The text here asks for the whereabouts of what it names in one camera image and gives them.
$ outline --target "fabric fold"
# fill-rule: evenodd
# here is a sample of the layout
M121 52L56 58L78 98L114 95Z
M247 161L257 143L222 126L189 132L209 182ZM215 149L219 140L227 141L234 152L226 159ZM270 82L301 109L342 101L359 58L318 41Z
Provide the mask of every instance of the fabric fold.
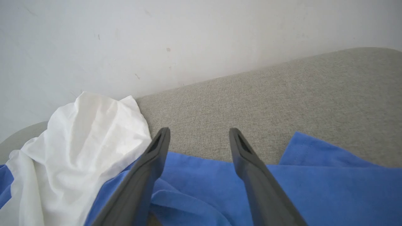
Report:
M0 218L8 225L83 225L102 185L150 141L132 97L116 101L83 92L56 110L39 137L11 152L11 198Z
M315 137L295 132L279 165L380 167L352 153Z

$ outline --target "gray textured fabric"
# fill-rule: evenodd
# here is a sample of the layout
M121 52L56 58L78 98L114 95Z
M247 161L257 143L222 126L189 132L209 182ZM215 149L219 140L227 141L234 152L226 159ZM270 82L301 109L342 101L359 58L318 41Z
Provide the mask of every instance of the gray textured fabric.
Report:
M38 137L46 129L47 121L44 121L17 131L5 139L0 143L0 164L5 164L7 162L10 152L21 149L27 141L34 137Z
M354 48L139 98L151 134L170 150L231 161L239 128L258 156L278 163L295 131L383 166L402 166L402 53Z

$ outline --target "white cloth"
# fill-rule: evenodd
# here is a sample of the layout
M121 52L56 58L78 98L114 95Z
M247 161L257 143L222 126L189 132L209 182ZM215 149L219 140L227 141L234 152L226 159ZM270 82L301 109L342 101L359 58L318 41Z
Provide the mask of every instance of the white cloth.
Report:
M83 225L100 187L151 142L135 100L88 92L51 116L47 130L14 150L14 181L1 225Z

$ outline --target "sofa cushion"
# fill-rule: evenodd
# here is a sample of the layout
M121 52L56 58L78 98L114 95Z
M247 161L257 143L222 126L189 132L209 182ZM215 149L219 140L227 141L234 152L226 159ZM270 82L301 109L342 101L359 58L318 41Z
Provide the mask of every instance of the sofa cushion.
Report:
M295 131L383 166L402 166L402 53L354 48L293 60L137 99L154 136L171 129L170 151L232 161L229 128L266 164L278 163Z

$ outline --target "white towel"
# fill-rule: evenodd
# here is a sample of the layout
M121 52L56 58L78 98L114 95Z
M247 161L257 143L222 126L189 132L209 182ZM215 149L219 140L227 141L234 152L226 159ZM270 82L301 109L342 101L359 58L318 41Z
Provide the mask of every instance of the white towel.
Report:
M151 142L135 100L88 92L51 116L47 130L14 150L14 181L1 225L83 225L100 187Z

